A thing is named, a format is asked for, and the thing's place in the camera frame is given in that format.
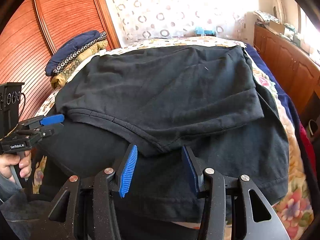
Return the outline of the grey sleeve forearm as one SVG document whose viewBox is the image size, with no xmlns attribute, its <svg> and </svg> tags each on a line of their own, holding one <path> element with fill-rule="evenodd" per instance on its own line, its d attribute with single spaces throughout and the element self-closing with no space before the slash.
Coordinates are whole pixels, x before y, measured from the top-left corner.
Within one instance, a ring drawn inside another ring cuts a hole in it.
<svg viewBox="0 0 320 240">
<path fill-rule="evenodd" d="M 28 201 L 27 195 L 15 183 L 1 176 L 1 212 L 19 239 L 29 239 L 31 230 L 50 202 Z"/>
</svg>

